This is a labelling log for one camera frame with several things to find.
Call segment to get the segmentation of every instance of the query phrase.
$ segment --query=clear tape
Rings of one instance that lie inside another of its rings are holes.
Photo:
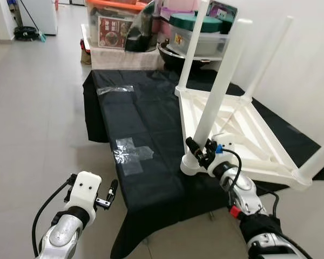
[[[153,151],[148,146],[135,147],[132,138],[117,139],[113,150],[116,163],[120,163],[126,176],[143,172],[140,161],[152,159]]]
[[[106,86],[97,89],[97,94],[109,93],[109,92],[133,92],[133,85],[123,85],[123,86]]]

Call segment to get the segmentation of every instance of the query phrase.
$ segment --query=black tablecloth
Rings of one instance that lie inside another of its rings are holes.
[[[214,71],[192,72],[188,88],[209,91]],[[136,147],[148,146],[153,158],[140,161],[141,172],[127,175],[116,164],[127,215],[113,245],[111,258],[127,256],[154,231],[190,217],[226,206],[227,197],[218,181],[206,174],[186,176],[180,169],[184,155],[179,103],[174,88],[179,76],[167,71],[95,70],[84,83],[85,120],[89,140],[109,142],[132,138]],[[133,92],[97,94],[106,86],[126,87]],[[242,95],[236,85],[227,91]],[[253,105],[280,140],[297,166],[301,166],[318,148],[315,142],[297,131],[265,106]],[[324,169],[315,179],[324,180]],[[271,190],[282,185],[261,183]]]

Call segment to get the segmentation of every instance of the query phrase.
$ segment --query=black cable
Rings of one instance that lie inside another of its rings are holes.
[[[233,155],[235,155],[237,157],[237,159],[238,159],[238,162],[239,162],[238,172],[237,172],[237,174],[236,174],[236,176],[235,176],[235,178],[234,178],[234,180],[233,180],[233,182],[232,182],[232,184],[231,184],[231,186],[229,187],[229,190],[228,190],[228,192],[231,192],[233,190],[235,184],[237,183],[238,178],[239,178],[239,175],[241,173],[242,162],[241,162],[240,156],[236,152],[234,152],[234,151],[232,151],[230,149],[225,149],[225,148],[223,148],[222,150],[225,151],[225,152],[229,152],[229,153],[232,153]]]
[[[33,220],[33,224],[32,224],[32,231],[31,231],[31,239],[32,239],[32,248],[33,248],[33,253],[35,254],[35,257],[38,257],[38,250],[37,250],[37,244],[36,244],[36,225],[37,225],[37,221],[42,213],[42,211],[45,209],[45,207],[47,207],[47,205],[49,204],[49,202],[54,199],[54,197],[62,191],[62,189],[64,189],[68,184],[70,183],[70,178],[64,182],[47,200],[46,202],[42,205],[42,207],[39,209],[39,211],[37,212],[35,219]]]
[[[280,197],[279,197],[279,195],[277,195],[277,194],[276,194],[275,192],[273,192],[272,190],[268,190],[268,189],[266,189],[266,188],[264,188],[264,187],[261,187],[261,186],[259,186],[259,185],[257,185],[257,184],[256,184],[256,186],[257,186],[258,189],[261,189],[262,191],[264,191],[264,192],[266,192],[266,193],[270,193],[270,194],[272,194],[272,195],[275,196],[274,205],[273,205],[273,207],[272,207],[272,215],[273,215],[274,217],[276,217],[277,205],[278,205],[278,203],[279,203],[279,201],[280,201]]]
[[[300,253],[302,253],[304,255],[304,257],[306,257],[307,259],[312,259],[311,255],[309,255],[305,250],[303,250],[303,248],[301,246],[299,246],[297,243],[295,243],[290,237],[286,236],[283,233],[274,233],[275,235],[278,235],[282,238],[284,238],[285,240],[287,240],[290,244],[292,244],[293,246],[295,246],[295,248],[297,248],[297,250],[300,251]]]

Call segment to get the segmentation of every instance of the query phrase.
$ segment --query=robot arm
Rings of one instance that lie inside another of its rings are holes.
[[[80,172],[65,198],[65,210],[58,212],[52,226],[43,236],[38,259],[72,258],[82,231],[93,223],[97,207],[109,209],[116,194],[118,181],[114,180],[106,200],[98,197],[101,177]]]
[[[211,177],[219,180],[228,193],[229,211],[240,220],[240,230],[247,243],[250,259],[310,259],[311,257],[294,241],[282,233],[280,220],[269,215],[257,196],[255,183],[240,174],[239,166],[230,163],[230,149],[223,149],[216,140],[208,140],[204,154],[192,138],[186,139],[191,153]]]

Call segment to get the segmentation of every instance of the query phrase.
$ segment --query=label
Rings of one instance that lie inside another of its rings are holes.
[[[217,10],[217,18],[225,19],[226,16],[227,16],[227,12],[225,10],[222,9]]]
[[[132,21],[110,17],[98,17],[98,45],[124,48]]]
[[[181,35],[175,34],[174,43],[181,45],[183,43],[183,37]]]

